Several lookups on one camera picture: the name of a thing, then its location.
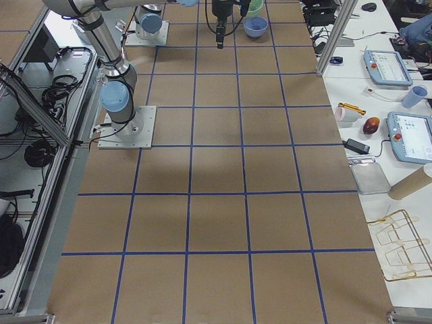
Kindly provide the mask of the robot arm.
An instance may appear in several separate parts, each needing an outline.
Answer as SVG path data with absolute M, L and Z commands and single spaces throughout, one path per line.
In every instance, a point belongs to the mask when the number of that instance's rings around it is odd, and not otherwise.
M 100 102 L 111 119 L 109 133 L 100 139 L 117 137 L 124 142 L 136 140 L 144 132 L 145 121 L 134 104 L 137 72 L 127 60 L 123 45 L 117 45 L 107 27 L 103 13 L 132 7 L 135 33 L 139 38 L 157 34 L 163 25 L 160 15 L 150 6 L 162 1 L 45 1 L 44 4 L 65 20 L 75 20 L 96 50 L 106 85 L 102 86 Z
M 163 24 L 161 12 L 162 7 L 157 4 L 141 5 L 136 8 L 134 19 L 138 38 L 148 39 L 157 35 Z

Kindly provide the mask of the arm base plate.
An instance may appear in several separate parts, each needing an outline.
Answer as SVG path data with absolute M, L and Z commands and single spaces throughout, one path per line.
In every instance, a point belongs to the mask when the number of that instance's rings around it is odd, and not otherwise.
M 125 126 L 111 122 L 105 114 L 104 122 L 110 124 L 101 130 L 99 149 L 151 149 L 157 106 L 140 105 L 135 107 L 134 118 Z
M 160 30 L 156 33 L 144 31 L 140 25 L 132 21 L 128 28 L 129 34 L 126 37 L 125 46 L 127 47 L 164 47 L 167 44 L 169 22 L 163 20 Z

